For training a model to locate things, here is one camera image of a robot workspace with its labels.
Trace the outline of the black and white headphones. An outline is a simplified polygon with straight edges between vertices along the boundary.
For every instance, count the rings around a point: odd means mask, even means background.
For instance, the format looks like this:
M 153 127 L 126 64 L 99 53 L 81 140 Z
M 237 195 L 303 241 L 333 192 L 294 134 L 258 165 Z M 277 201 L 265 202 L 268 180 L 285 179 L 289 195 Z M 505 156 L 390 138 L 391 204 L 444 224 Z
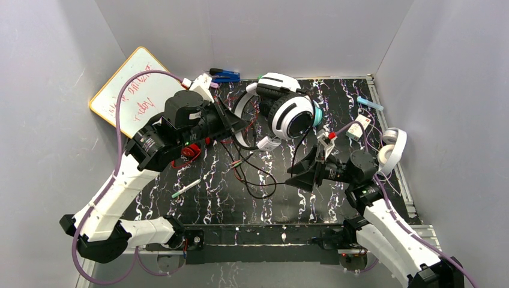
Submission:
M 280 73 L 264 74 L 257 82 L 246 86 L 233 105 L 233 113 L 242 117 L 245 106 L 255 96 L 260 98 L 260 104 L 268 103 L 261 114 L 266 117 L 270 134 L 254 146 L 248 146 L 244 137 L 232 138 L 237 147 L 250 152 L 270 152 L 281 145 L 282 140 L 295 139 L 312 130 L 312 99 L 297 79 Z

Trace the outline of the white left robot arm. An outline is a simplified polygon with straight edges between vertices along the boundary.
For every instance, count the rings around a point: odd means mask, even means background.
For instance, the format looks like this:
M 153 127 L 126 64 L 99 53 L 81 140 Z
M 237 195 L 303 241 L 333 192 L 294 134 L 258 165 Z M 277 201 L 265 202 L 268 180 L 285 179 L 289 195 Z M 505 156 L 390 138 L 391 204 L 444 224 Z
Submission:
M 184 228 L 171 216 L 129 221 L 122 215 L 137 195 L 182 154 L 205 139 L 222 140 L 242 132 L 248 122 L 221 100 L 205 100 L 193 91 L 178 91 L 125 144 L 108 181 L 78 213 L 64 215 L 60 225 L 73 237 L 74 254 L 98 263 L 126 249 L 147 244 L 177 245 Z

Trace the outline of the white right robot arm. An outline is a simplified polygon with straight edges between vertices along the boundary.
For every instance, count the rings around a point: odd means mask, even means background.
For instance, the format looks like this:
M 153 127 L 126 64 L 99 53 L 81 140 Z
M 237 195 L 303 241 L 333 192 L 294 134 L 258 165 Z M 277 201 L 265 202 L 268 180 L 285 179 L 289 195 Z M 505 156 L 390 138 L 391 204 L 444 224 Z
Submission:
M 347 184 L 346 198 L 359 215 L 343 223 L 342 239 L 369 250 L 403 287 L 464 287 L 461 265 L 448 260 L 403 221 L 373 177 L 372 155 L 355 150 L 347 162 L 326 157 L 317 146 L 287 169 L 286 184 L 311 192 L 323 180 Z

